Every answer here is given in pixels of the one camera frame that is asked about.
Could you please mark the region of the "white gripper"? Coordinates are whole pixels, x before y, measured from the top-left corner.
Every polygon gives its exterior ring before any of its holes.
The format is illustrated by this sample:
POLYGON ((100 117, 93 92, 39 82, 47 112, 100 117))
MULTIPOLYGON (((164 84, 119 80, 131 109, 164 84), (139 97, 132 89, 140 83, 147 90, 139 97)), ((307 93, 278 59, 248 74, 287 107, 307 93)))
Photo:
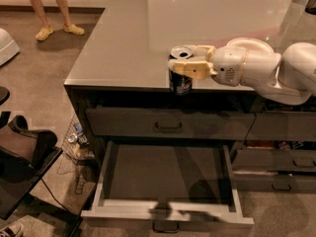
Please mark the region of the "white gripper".
POLYGON ((216 49, 213 45, 190 45, 190 49, 193 61, 171 59, 168 61, 170 71, 198 80, 211 76, 221 85, 236 87, 240 84, 248 54, 245 47, 224 46, 216 49))

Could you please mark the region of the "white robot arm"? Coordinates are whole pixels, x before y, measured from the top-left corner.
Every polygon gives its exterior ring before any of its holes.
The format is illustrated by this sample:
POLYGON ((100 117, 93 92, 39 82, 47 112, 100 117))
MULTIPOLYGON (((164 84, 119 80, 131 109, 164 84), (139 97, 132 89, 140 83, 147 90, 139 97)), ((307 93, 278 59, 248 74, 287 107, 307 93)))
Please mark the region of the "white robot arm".
POLYGON ((301 105, 316 95, 316 45, 297 42, 284 53, 228 44, 175 46, 168 69, 181 76, 254 89, 262 97, 301 105))

